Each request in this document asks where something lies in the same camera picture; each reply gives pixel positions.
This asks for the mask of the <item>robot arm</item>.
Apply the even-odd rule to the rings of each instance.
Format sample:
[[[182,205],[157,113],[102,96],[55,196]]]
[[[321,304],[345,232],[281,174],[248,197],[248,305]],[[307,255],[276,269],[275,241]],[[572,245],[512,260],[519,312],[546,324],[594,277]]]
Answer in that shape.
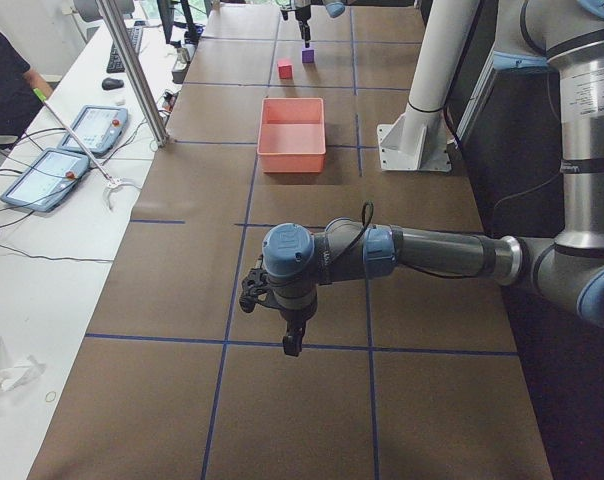
[[[312,1],[311,0],[277,0],[282,19],[287,21],[289,14],[292,13],[298,23],[301,39],[304,41],[305,47],[308,48],[311,42],[311,29],[309,21],[312,17]],[[322,0],[321,4],[326,9],[330,18],[337,18],[346,10],[344,1],[338,0]]]
[[[277,310],[283,349],[298,355],[317,289],[389,275],[403,265],[440,277],[518,285],[604,328],[604,1],[504,1],[497,57],[542,60],[560,77],[564,227],[554,238],[378,226],[339,218],[324,231],[285,223],[265,236],[239,304]]]

